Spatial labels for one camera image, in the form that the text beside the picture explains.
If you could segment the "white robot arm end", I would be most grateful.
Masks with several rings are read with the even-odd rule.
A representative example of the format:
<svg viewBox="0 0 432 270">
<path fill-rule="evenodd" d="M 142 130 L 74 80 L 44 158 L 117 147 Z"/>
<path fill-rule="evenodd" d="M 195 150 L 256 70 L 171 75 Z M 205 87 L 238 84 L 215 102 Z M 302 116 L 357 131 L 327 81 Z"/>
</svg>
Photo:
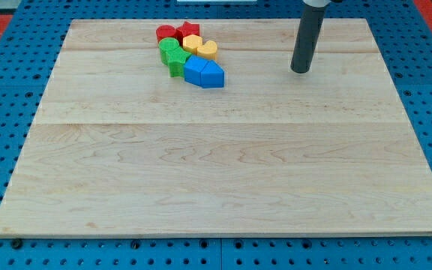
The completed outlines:
<svg viewBox="0 0 432 270">
<path fill-rule="evenodd" d="M 332 1 L 331 0 L 303 0 L 303 2 L 306 5 L 311 6 L 313 8 L 325 8 Z"/>
</svg>

